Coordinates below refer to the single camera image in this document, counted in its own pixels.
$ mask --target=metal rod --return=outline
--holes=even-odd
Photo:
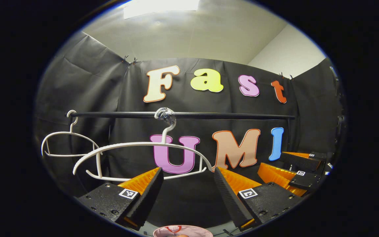
[[[155,112],[85,112],[71,117],[151,119]],[[295,119],[291,115],[175,112],[177,119]]]

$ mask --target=black fabric backdrop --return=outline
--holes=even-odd
[[[159,59],[129,64],[107,47],[84,34],[76,34],[57,53],[42,78],[36,100],[35,142],[40,149],[43,138],[57,131],[68,131],[69,119],[65,113],[71,109],[88,111],[156,111],[168,107],[177,112],[225,112],[252,114],[295,115],[291,122],[292,149],[287,147],[288,128],[285,120],[194,120],[178,119],[176,128],[168,135],[174,144],[181,136],[196,136],[200,144],[196,150],[204,154],[212,166],[215,164],[216,141],[212,134],[230,130],[240,143],[248,129],[261,130],[257,144],[258,162],[235,171],[262,183],[257,175],[260,162],[281,167],[279,161],[269,162],[273,136],[271,129],[283,127],[282,151],[333,152],[337,116],[340,103],[334,96],[334,84],[328,60],[311,69],[311,72],[293,81],[255,67],[208,59]],[[177,65],[178,75],[173,75],[172,87],[162,88],[166,98],[145,103],[149,78],[153,69]],[[217,70],[224,89],[219,93],[194,90],[190,81],[194,71],[201,68]],[[257,80],[260,95],[244,96],[239,91],[239,75],[250,75]],[[286,104],[280,103],[270,84],[279,81],[284,87]],[[123,142],[149,141],[153,134],[161,134],[166,124],[155,119],[107,119],[79,118],[74,131],[90,137],[99,146]],[[68,136],[51,138],[52,153],[69,153]],[[73,153],[86,153],[91,144],[82,138],[73,139]],[[170,162],[182,163],[183,151],[169,149]],[[72,167],[78,158],[44,156],[48,171],[60,188],[73,196],[81,196],[103,181],[89,177],[84,171],[96,172],[94,159],[87,160],[72,175]],[[199,159],[196,156],[195,167]],[[110,150],[102,158],[104,176],[135,177],[156,168],[152,147],[125,147]],[[230,217],[215,188],[213,174],[205,171],[178,179],[165,180],[148,221],[153,225],[184,223],[212,227],[230,221]],[[213,219],[200,219],[206,213],[214,213]]]

